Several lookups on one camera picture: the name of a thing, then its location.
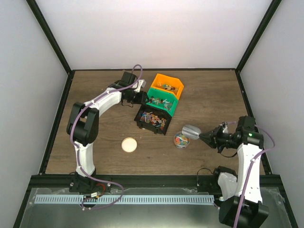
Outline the metal scoop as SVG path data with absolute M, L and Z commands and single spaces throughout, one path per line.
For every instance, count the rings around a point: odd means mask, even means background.
M 190 138 L 193 140 L 199 139 L 200 138 L 199 136 L 201 134 L 201 130 L 198 127 L 190 125 L 190 124 L 184 125 L 181 132 L 187 138 Z

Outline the black candy bin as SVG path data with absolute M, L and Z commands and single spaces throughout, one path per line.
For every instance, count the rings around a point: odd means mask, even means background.
M 150 105 L 141 105 L 134 121 L 140 129 L 146 129 L 154 134 L 166 135 L 172 117 L 167 111 Z

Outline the clear plastic jar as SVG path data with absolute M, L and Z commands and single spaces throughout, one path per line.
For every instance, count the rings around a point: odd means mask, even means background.
M 190 143 L 190 138 L 187 138 L 182 132 L 177 132 L 173 138 L 175 146 L 179 149 L 186 148 Z

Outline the green candy bin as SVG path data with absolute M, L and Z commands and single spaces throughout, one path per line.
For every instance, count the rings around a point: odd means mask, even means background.
M 179 102 L 174 94 L 150 87 L 147 92 L 147 96 L 147 105 L 166 111 L 171 117 L 174 116 Z

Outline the orange candy bin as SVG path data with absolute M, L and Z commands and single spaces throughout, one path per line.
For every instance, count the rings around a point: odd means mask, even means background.
M 184 89 L 184 84 L 178 78 L 157 73 L 151 84 L 151 88 L 173 94 L 179 100 Z

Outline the cream jar lid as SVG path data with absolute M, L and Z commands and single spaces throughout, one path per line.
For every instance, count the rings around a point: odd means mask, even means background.
M 121 143 L 121 148 L 124 152 L 131 153 L 137 149 L 137 141 L 132 137 L 127 137 L 123 139 Z

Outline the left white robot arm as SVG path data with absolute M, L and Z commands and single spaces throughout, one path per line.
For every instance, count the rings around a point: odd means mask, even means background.
M 74 183 L 91 192 L 97 186 L 94 178 L 96 168 L 93 162 L 93 143 L 99 132 L 99 118 L 112 106 L 124 100 L 131 104 L 144 104 L 147 93 L 142 90 L 146 81 L 130 72 L 124 72 L 120 80 L 110 84 L 96 98 L 72 106 L 66 131 L 76 152 L 76 173 Z

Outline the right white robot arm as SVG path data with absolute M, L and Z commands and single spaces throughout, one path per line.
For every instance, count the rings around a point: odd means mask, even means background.
M 259 165 L 264 152 L 264 136 L 255 127 L 253 117 L 241 116 L 234 133 L 228 132 L 227 123 L 198 133 L 200 140 L 218 152 L 224 148 L 237 150 L 238 173 L 225 169 L 211 179 L 212 188 L 221 191 L 223 197 L 217 203 L 219 221 L 232 228 L 259 228 L 269 214 L 260 190 Z

